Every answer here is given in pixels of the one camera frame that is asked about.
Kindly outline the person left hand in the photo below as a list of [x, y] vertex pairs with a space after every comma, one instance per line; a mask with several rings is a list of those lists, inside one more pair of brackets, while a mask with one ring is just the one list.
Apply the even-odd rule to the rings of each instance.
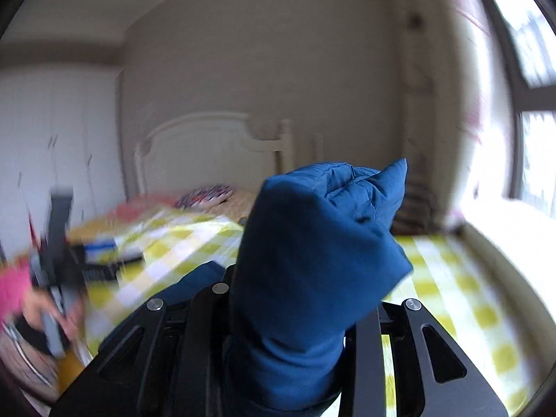
[[61, 312], [48, 292], [29, 288], [23, 297], [21, 314], [32, 328], [42, 330], [41, 315], [47, 314], [64, 330], [67, 338], [74, 341], [82, 336], [84, 317], [88, 297], [85, 292], [79, 294], [69, 310]]

